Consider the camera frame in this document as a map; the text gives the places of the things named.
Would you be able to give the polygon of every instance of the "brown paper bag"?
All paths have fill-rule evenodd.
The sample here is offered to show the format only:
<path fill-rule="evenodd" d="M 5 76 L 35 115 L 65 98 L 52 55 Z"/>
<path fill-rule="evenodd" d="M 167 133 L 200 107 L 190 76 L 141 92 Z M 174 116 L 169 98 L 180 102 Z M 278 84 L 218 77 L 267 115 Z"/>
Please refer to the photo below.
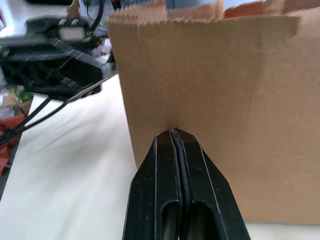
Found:
<path fill-rule="evenodd" d="M 274 2 L 217 21 L 147 3 L 107 24 L 138 166 L 156 135 L 180 128 L 247 222 L 320 224 L 320 7 Z"/>

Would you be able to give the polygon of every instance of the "white table surface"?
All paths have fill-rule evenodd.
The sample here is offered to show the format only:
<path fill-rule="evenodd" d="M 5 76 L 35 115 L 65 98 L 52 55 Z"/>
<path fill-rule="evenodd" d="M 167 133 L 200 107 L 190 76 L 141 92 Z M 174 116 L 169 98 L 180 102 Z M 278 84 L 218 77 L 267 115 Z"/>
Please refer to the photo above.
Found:
<path fill-rule="evenodd" d="M 116 75 L 22 135 L 0 202 L 0 240 L 121 240 L 135 172 Z M 247 228 L 252 240 L 320 240 L 320 226 Z"/>

